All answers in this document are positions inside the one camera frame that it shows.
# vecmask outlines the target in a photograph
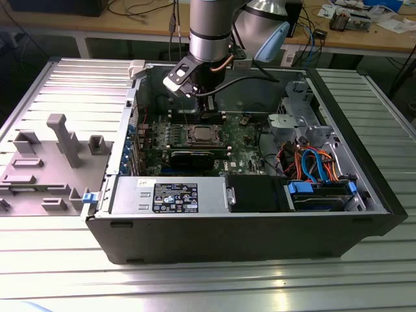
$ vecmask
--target blue cable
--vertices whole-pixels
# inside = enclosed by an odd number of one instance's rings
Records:
[[[309,55],[307,56],[307,58],[306,58],[306,63],[305,63],[305,65],[304,65],[304,68],[306,67],[306,65],[307,65],[307,63],[309,63],[309,61],[311,60],[311,56],[312,56],[312,50],[313,50],[313,47],[315,46],[315,39],[313,38],[313,34],[312,34],[312,32],[311,32],[311,29],[309,29],[309,27],[308,26],[306,26],[306,25],[302,25],[304,28],[306,28],[306,30],[308,31],[308,33],[309,33],[309,37],[310,37],[310,39],[311,39],[311,42],[312,42],[312,46],[311,46],[311,50],[309,51]]]
[[[313,149],[307,149],[306,151],[304,151],[304,154],[302,155],[302,171],[304,172],[304,174],[308,178],[310,178],[314,183],[317,182],[317,180],[312,175],[310,175],[306,169],[306,156],[308,153],[315,154],[315,157],[317,158],[317,167],[318,167],[319,176],[321,180],[323,180],[324,182],[328,182],[329,181],[328,176],[326,175],[326,172],[322,167],[322,160],[320,159],[318,152],[314,151]]]

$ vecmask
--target circuit board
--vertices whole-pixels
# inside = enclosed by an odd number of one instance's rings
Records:
[[[223,125],[171,124],[167,116],[158,116],[147,133],[151,142],[144,147],[148,176],[226,176],[262,175],[264,163],[257,148],[256,123],[241,125],[241,115],[227,115]],[[178,170],[170,166],[176,151],[214,155],[212,170]]]

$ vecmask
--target warning label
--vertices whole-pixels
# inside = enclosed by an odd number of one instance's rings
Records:
[[[197,213],[198,185],[196,183],[156,183],[154,213]]]

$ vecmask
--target motherboard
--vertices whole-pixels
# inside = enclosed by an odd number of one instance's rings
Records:
[[[139,175],[225,176],[263,175],[265,163],[258,150],[261,123],[241,114],[224,114],[218,124],[173,123],[155,116],[138,125],[136,159]]]

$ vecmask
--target desk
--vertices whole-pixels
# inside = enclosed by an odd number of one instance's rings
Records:
[[[308,0],[306,7],[312,22],[319,29],[328,32],[325,46],[322,49],[323,52],[380,57],[406,57],[416,42],[416,36],[409,32],[395,34],[377,25],[372,25],[369,32],[331,31],[329,30],[329,20],[316,16],[317,8],[324,3],[326,3],[325,0]],[[146,10],[149,10],[166,4],[168,4],[168,0],[156,0],[151,5],[144,7]],[[146,23],[141,23],[125,16],[117,16],[108,10],[105,10],[98,18],[88,18],[64,14],[13,12],[9,6],[8,9],[14,19],[30,33],[74,37],[79,54],[83,58],[90,58],[86,44],[87,38],[169,41],[168,21],[172,12],[171,7],[149,13]],[[112,5],[112,9],[123,13],[122,1],[115,2]],[[188,43],[189,5],[180,5],[180,13],[182,41]],[[400,13],[416,14],[416,9],[406,7]],[[2,31],[9,33],[19,32],[18,28],[7,18],[2,10],[0,10],[0,26]],[[282,65],[290,66],[294,53],[303,49],[306,44],[307,37],[303,30],[297,27],[293,38],[287,38],[282,47],[282,49],[286,50]]]

